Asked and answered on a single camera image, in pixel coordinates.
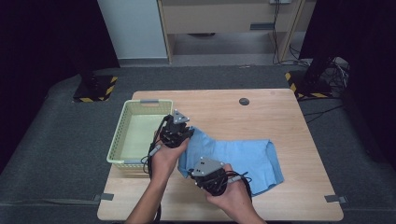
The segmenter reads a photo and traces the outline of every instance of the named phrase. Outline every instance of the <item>folded garment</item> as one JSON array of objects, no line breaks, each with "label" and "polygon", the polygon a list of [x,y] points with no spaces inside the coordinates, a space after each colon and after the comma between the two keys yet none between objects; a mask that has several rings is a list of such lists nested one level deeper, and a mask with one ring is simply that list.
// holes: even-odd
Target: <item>folded garment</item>
[{"label": "folded garment", "polygon": [[247,172],[252,196],[259,195],[284,181],[276,148],[269,139],[217,141],[196,127],[187,150],[178,159],[184,177],[201,157],[230,163],[238,174]]}]

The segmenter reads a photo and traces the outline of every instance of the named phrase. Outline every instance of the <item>human arm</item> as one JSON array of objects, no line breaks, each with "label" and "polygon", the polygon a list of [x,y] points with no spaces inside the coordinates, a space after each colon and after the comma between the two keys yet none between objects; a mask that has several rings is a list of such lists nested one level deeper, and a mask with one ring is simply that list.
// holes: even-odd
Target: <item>human arm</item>
[{"label": "human arm", "polygon": [[[231,171],[230,164],[224,166],[225,171]],[[239,224],[262,224],[266,223],[256,212],[242,180],[227,185],[227,189],[220,196],[212,196],[205,192],[208,202],[213,203],[227,216]]]},{"label": "human arm", "polygon": [[162,145],[161,148],[152,156],[152,177],[132,213],[128,216],[125,223],[151,223],[160,206],[163,193],[166,189],[169,176],[175,169],[177,159],[187,149],[189,139],[183,141],[180,147],[169,148]]}]

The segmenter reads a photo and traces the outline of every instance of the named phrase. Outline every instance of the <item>gray carpet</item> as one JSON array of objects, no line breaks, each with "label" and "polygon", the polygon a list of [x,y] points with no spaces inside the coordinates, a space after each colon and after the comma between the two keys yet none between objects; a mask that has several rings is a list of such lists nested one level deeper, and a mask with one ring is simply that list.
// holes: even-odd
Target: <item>gray carpet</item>
[{"label": "gray carpet", "polygon": [[[97,206],[47,203],[7,204],[38,199],[91,200],[103,192],[106,162],[123,103],[135,91],[288,88],[284,74],[296,66],[135,67],[106,69],[118,77],[107,102],[73,103],[79,76],[55,85],[0,175],[0,223],[105,223]],[[300,102],[303,113],[342,102]],[[307,116],[309,121],[315,116]],[[347,196],[340,223],[396,223],[396,173],[376,163],[342,109],[309,122],[334,190]]]}]

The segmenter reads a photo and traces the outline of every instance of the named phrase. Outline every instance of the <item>person's right hand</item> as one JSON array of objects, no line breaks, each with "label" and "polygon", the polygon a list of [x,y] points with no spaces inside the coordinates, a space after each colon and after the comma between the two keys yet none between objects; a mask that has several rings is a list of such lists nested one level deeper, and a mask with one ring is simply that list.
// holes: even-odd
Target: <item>person's right hand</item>
[{"label": "person's right hand", "polygon": [[[232,171],[230,164],[224,165],[225,171]],[[220,196],[212,196],[209,192],[205,192],[208,202],[213,203],[221,208],[227,216],[237,223],[266,223],[253,207],[248,195],[245,184],[242,180],[235,181],[227,185],[227,189]]]}]

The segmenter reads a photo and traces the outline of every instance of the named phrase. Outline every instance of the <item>light green plastic basket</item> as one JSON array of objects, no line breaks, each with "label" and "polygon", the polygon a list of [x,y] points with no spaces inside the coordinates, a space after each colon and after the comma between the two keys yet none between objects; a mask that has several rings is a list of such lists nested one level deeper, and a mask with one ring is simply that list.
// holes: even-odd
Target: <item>light green plastic basket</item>
[{"label": "light green plastic basket", "polygon": [[119,168],[140,169],[148,155],[154,132],[166,115],[172,114],[171,100],[129,100],[124,103],[107,161]]}]

